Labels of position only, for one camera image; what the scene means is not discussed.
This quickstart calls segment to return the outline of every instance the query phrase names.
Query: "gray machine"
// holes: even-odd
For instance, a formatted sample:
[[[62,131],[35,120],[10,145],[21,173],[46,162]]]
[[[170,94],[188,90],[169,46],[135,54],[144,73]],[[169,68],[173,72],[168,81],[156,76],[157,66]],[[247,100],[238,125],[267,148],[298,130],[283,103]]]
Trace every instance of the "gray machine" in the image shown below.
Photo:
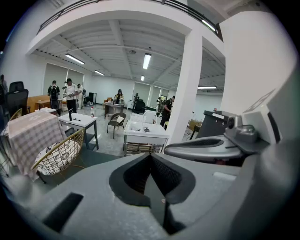
[[[300,116],[289,116],[300,104],[295,74],[241,116],[230,117],[224,136],[84,169],[36,203],[34,218],[24,218],[47,239],[256,237],[283,211],[300,180]],[[242,167],[185,159],[241,155]],[[165,196],[163,224],[144,194],[150,175]]]

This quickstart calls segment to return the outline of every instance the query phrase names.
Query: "black shirt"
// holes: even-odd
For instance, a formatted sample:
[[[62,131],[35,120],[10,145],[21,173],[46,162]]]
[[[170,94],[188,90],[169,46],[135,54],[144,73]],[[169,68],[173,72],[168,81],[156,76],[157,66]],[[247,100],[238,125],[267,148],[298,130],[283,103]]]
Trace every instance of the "black shirt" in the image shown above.
[[[50,94],[51,90],[52,90],[52,86],[49,86],[49,88],[48,88],[48,93],[49,94]],[[56,86],[56,91],[57,91],[57,94],[59,94],[60,88],[58,86]]]
[[[170,99],[168,99],[166,102],[165,102],[165,105],[167,105],[167,108],[169,109],[169,110],[171,110],[171,108],[172,108],[172,99],[170,98]],[[166,117],[166,116],[168,116],[168,115],[170,115],[171,113],[169,112],[169,111],[167,111],[165,108],[164,108],[164,110],[163,110],[163,117]]]

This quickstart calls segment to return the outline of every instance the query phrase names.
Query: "sink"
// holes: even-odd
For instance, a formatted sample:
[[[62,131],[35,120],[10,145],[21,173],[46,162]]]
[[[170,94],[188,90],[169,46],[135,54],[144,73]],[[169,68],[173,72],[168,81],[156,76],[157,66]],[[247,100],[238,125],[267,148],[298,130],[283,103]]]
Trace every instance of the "sink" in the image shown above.
[[[168,138],[169,135],[166,133],[161,125],[155,125],[150,123],[132,122],[128,121],[124,130],[125,135],[133,136],[145,136],[145,137],[158,137]]]

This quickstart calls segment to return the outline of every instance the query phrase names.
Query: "pink checkered cloth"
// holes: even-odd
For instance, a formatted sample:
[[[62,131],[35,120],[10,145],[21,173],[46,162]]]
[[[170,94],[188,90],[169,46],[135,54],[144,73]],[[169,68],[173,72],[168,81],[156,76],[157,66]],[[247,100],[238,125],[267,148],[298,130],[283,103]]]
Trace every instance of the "pink checkered cloth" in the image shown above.
[[[13,157],[21,174],[33,181],[37,170],[31,170],[35,159],[44,148],[66,138],[57,116],[38,111],[8,122],[9,141]]]

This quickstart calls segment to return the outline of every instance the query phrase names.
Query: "backpack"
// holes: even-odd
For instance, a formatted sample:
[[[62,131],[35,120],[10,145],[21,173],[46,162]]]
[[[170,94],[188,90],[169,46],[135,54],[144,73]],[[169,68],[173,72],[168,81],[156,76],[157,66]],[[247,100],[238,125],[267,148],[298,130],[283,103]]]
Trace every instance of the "backpack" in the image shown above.
[[[5,92],[2,84],[0,84],[0,105],[5,103]]]
[[[58,99],[58,93],[57,93],[57,90],[56,90],[56,86],[53,87],[51,86],[51,91],[50,91],[50,99],[51,100],[57,100]]]

